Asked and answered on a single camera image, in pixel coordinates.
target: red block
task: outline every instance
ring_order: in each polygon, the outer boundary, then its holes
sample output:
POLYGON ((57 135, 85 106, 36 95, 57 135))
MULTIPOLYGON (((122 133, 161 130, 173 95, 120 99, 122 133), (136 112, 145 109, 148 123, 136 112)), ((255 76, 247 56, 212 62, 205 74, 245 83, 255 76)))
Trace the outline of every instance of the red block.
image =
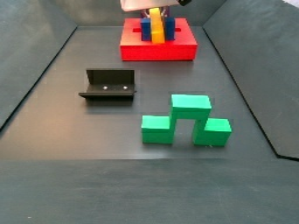
POLYGON ((126 18, 120 40, 121 60, 193 60, 197 43, 185 18, 174 19, 174 40, 141 41, 140 18, 126 18))

